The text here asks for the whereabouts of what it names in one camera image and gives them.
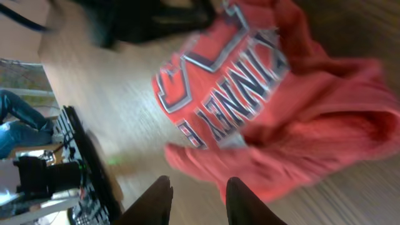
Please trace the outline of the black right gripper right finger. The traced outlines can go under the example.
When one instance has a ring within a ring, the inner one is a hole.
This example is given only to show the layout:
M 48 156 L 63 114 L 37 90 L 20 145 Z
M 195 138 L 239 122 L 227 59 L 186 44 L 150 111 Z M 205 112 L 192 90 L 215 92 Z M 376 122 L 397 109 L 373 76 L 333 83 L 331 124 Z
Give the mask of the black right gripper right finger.
M 226 211 L 229 225 L 287 225 L 238 177 L 227 182 Z

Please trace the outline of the black equipment rack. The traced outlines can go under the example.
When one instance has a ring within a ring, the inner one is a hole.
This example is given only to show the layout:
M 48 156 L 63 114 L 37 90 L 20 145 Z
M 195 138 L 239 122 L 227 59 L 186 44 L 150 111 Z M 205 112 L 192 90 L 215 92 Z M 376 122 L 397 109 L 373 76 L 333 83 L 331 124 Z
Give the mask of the black equipment rack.
M 111 183 L 99 160 L 96 149 L 83 129 L 72 106 L 63 106 L 55 131 L 62 133 L 63 161 L 79 163 L 83 171 L 83 198 L 78 205 L 67 210 L 71 224 L 110 225 L 121 215 Z

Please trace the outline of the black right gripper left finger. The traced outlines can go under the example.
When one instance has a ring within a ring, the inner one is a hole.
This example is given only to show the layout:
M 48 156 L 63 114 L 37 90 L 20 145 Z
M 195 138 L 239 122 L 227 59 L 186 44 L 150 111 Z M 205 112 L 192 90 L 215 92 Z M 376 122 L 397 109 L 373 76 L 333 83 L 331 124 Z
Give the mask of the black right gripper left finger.
M 173 201 L 168 176 L 160 176 L 112 225 L 168 225 Z

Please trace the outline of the person in blue jeans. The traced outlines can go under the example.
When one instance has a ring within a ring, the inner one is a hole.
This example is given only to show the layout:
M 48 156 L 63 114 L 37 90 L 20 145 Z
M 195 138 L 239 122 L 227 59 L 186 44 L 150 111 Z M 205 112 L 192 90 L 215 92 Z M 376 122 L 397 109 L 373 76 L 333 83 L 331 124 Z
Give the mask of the person in blue jeans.
M 53 122 L 18 95 L 1 90 L 1 159 L 14 148 L 53 142 Z

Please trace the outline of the orange red t-shirt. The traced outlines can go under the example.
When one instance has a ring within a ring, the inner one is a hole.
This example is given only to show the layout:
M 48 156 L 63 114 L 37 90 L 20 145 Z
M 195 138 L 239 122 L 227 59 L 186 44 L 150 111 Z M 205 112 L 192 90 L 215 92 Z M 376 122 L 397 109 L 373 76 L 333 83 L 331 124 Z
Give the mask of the orange red t-shirt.
M 228 1 L 152 79 L 190 141 L 171 167 L 214 183 L 240 178 L 263 201 L 399 151 L 399 101 L 373 59 L 334 59 L 292 1 Z

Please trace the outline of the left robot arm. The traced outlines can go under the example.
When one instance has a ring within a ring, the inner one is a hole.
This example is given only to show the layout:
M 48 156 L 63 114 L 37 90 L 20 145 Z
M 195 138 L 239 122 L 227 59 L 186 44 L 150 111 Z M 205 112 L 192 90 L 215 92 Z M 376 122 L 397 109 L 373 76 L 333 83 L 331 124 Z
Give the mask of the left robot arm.
M 78 1 L 91 26 L 96 46 L 115 49 L 120 42 L 137 46 L 178 34 L 207 28 L 216 18 L 211 1 L 194 0 L 188 7 L 171 6 L 161 0 L 85 0 Z M 137 120 L 130 120 L 133 133 L 129 134 L 134 154 L 123 161 L 136 168 L 147 181 L 163 178 L 168 181 L 170 169 L 161 157 L 161 125 L 149 125 L 159 119 L 160 110 L 132 111 Z

